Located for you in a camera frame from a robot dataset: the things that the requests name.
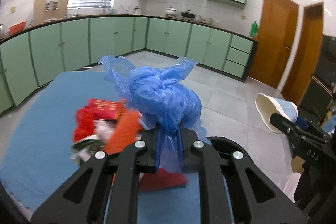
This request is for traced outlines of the black trash bin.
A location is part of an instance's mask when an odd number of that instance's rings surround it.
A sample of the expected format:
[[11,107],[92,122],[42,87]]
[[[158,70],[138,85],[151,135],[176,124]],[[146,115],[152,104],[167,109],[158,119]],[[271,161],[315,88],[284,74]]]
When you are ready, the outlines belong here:
[[248,159],[253,161],[248,152],[235,141],[222,136],[209,136],[207,139],[211,142],[213,148],[219,153],[231,155],[233,152],[239,151],[243,153],[244,156],[248,157]]

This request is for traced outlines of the red plastic bag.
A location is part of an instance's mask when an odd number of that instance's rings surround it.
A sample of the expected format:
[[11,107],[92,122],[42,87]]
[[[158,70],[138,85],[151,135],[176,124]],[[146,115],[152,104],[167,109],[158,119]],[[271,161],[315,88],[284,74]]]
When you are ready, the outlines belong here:
[[73,142],[76,143],[81,139],[93,135],[94,133],[94,121],[104,119],[104,114],[98,113],[98,111],[92,107],[85,106],[75,113],[76,128],[73,131]]

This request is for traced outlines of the black wok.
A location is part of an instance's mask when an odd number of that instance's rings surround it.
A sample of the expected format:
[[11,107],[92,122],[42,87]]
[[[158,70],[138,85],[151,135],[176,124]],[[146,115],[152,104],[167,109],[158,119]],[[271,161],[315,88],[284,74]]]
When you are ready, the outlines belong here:
[[190,10],[181,12],[181,16],[183,18],[187,18],[187,19],[190,19],[190,20],[193,20],[195,18],[195,14],[193,14]]

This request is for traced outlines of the long orange foam net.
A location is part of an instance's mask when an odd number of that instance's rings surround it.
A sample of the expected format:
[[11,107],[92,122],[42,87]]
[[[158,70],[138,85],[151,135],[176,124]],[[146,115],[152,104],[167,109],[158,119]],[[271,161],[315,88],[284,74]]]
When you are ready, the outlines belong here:
[[138,111],[127,110],[118,120],[114,133],[104,147],[104,152],[113,155],[134,143],[138,133],[143,129],[140,120],[141,114]]

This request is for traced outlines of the green bottle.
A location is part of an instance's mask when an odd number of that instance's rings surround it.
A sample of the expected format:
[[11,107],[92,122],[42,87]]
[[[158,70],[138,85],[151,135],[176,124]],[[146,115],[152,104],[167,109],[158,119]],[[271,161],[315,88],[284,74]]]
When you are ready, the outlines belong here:
[[258,25],[258,22],[255,20],[251,25],[251,30],[249,34],[250,37],[253,39],[257,38],[258,30],[259,30],[259,25]]

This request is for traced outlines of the dark red scouring pad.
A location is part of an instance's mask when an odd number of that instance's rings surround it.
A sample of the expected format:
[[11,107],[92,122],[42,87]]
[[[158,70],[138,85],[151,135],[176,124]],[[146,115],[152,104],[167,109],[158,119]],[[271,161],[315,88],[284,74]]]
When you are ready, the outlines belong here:
[[156,173],[144,173],[139,181],[140,192],[152,192],[162,189],[186,186],[188,180],[184,174],[167,172],[159,168]]

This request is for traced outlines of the red paper cup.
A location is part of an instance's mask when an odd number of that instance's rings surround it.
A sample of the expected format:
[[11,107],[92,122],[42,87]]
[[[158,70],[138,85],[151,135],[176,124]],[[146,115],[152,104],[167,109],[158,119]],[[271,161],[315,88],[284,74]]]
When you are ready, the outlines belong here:
[[116,121],[126,112],[122,101],[114,102],[91,98],[88,101],[88,107],[95,120]]

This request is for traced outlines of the blue white paper cup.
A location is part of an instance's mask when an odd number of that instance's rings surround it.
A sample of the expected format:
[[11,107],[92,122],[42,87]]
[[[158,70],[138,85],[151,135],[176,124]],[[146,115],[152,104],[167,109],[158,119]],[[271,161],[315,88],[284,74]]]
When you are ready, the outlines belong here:
[[273,133],[279,134],[281,131],[271,125],[270,117],[272,114],[278,113],[293,123],[295,123],[298,118],[298,109],[295,103],[274,98],[263,93],[257,95],[255,106],[263,123]]

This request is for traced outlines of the white tissue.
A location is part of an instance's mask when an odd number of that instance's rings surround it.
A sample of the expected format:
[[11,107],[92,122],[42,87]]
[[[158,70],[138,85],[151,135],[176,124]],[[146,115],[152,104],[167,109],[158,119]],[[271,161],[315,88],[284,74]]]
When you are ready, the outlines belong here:
[[101,141],[107,143],[111,136],[114,134],[116,122],[107,120],[94,120],[94,134],[96,134]]

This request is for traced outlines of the black glass cabinet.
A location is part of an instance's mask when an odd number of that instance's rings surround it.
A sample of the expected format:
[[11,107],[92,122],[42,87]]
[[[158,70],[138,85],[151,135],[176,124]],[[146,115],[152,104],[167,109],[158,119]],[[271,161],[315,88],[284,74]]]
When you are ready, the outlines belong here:
[[299,103],[299,116],[321,124],[335,106],[335,37],[322,36],[322,46],[315,71]]

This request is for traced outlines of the green lower kitchen cabinets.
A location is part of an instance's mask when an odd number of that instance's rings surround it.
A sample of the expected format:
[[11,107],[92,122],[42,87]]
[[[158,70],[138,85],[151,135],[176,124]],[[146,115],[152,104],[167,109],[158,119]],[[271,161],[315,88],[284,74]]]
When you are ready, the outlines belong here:
[[1,40],[1,110],[18,106],[57,75],[91,67],[106,55],[151,51],[185,56],[244,81],[257,42],[189,20],[144,15],[81,16],[43,23]]

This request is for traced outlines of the brown wooden door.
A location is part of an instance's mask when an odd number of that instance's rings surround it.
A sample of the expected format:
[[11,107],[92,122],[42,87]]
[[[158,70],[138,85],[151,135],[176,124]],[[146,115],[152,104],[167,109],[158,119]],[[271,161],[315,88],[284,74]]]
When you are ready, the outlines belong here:
[[306,6],[299,43],[291,70],[282,89],[285,100],[299,105],[315,71],[322,44],[324,3]]
[[250,77],[278,87],[294,42],[298,12],[299,5],[291,0],[263,0]]

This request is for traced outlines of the chrome kitchen faucet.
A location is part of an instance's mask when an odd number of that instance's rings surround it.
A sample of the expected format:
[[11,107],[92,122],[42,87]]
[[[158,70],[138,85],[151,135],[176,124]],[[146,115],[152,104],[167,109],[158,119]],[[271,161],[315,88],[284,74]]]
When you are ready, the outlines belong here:
[[102,9],[102,14],[106,13],[106,9],[108,8],[108,0],[101,0],[99,9]]

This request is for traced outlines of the cardboard box with label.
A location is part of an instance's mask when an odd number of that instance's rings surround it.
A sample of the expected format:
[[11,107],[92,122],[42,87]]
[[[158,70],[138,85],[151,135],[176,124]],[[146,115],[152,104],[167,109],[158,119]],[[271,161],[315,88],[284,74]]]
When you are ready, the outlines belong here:
[[34,0],[33,25],[64,18],[68,12],[68,0]]

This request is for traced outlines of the blue plastic bag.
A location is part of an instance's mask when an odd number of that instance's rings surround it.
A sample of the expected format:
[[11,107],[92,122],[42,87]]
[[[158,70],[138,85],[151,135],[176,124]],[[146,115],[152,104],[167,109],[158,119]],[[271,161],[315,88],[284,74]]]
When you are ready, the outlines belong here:
[[158,69],[135,67],[122,56],[104,56],[99,64],[104,67],[105,80],[113,83],[119,96],[126,100],[126,107],[142,114],[145,128],[152,129],[159,124],[159,166],[171,173],[181,173],[179,125],[194,130],[199,139],[206,140],[206,130],[201,123],[201,99],[181,83],[197,62],[181,56],[174,65]]

